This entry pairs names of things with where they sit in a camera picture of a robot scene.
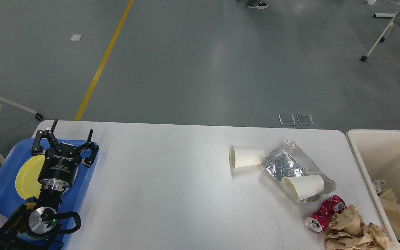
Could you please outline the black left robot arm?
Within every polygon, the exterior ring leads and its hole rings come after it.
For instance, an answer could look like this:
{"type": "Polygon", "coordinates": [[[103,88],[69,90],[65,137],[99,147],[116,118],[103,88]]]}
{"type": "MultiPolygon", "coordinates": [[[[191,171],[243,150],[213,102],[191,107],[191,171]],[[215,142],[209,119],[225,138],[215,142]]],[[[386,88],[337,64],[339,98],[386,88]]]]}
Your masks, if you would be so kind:
{"type": "Polygon", "coordinates": [[[61,250],[81,228],[79,211],[99,145],[59,140],[50,129],[18,143],[0,170],[0,250],[61,250]]]}

